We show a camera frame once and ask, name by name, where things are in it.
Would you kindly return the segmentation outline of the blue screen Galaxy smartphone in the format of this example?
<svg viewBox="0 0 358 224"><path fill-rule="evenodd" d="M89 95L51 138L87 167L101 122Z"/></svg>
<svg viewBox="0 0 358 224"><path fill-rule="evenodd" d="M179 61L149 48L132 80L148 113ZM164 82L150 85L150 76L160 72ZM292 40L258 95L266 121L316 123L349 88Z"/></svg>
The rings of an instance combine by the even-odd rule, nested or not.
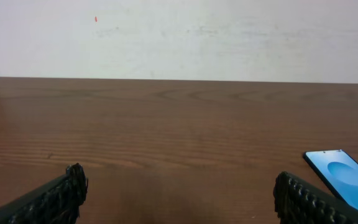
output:
<svg viewBox="0 0 358 224"><path fill-rule="evenodd" d="M345 151L308 151L304 160L334 196L358 210L358 163Z"/></svg>

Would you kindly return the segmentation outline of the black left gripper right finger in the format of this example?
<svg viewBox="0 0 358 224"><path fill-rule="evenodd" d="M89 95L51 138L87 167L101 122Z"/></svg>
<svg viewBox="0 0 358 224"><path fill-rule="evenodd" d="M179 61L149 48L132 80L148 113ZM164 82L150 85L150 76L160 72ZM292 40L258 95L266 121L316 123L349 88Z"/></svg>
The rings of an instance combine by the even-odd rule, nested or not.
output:
<svg viewBox="0 0 358 224"><path fill-rule="evenodd" d="M280 224L358 224L358 210L309 184L281 172L273 188Z"/></svg>

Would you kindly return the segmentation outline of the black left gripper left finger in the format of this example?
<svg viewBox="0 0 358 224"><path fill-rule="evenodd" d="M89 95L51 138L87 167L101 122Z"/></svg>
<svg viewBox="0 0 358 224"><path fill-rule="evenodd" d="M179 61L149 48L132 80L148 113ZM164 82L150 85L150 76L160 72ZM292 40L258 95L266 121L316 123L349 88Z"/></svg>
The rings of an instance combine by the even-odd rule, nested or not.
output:
<svg viewBox="0 0 358 224"><path fill-rule="evenodd" d="M0 224L75 223L84 204L88 178L79 164L65 174L0 207Z"/></svg>

